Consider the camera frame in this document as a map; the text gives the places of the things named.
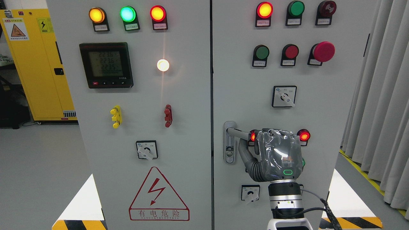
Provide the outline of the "grey robotic hand plastic wrapped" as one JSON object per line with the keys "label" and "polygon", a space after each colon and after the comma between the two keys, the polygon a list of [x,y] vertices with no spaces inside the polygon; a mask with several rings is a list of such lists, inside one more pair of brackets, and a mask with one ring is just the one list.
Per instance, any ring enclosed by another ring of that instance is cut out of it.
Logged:
{"label": "grey robotic hand plastic wrapped", "polygon": [[279,129],[257,130],[255,153],[248,150],[247,140],[240,139],[238,151],[250,178],[256,182],[296,180],[303,170],[299,136]]}

